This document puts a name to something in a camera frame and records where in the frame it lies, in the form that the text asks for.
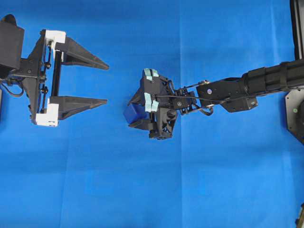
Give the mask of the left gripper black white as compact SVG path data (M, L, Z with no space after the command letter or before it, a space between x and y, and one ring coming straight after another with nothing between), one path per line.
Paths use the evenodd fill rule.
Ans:
M60 69L61 65L109 69L97 56L66 37L66 32L42 30L28 58L22 59L20 68L21 85L29 99L28 108L33 124L56 127L59 120L107 104L107 99L74 96L51 96L46 99L46 70L50 68L52 54L54 69Z

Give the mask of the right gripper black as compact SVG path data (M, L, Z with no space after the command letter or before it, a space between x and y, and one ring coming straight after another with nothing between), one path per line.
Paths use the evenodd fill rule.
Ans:
M166 78L164 89L161 94L156 96L162 103L157 112L149 113L150 118L140 119L129 124L129 127L149 131L149 137L152 139L164 140L173 135L173 129L177 120L177 111L173 109L173 89L172 81ZM144 105L144 90L140 87L134 96L130 99L128 106L131 104Z

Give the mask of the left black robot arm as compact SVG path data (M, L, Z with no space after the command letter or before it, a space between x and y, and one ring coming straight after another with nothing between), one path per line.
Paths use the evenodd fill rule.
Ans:
M59 30L41 30L40 38L27 58L21 57L24 30L3 23L0 26L0 82L17 85L19 97L29 99L33 124L56 127L75 114L106 104L105 99L59 96L62 66L84 66L108 70L100 58Z

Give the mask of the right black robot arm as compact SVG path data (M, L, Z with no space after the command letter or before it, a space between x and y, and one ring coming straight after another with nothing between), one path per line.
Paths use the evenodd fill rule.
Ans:
M283 62L277 66L248 71L242 77L229 77L215 82L207 80L176 89L173 82L145 68L140 87L129 101L124 117L129 127L149 131L152 139L172 137L178 115L199 111L213 114L213 107L222 106L230 113L251 110L258 106L257 97L304 89L304 61Z

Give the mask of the right robot arm base plate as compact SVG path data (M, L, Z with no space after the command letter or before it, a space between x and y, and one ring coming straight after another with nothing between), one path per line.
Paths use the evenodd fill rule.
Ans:
M296 89L285 96L285 111L288 131L304 143L304 90Z

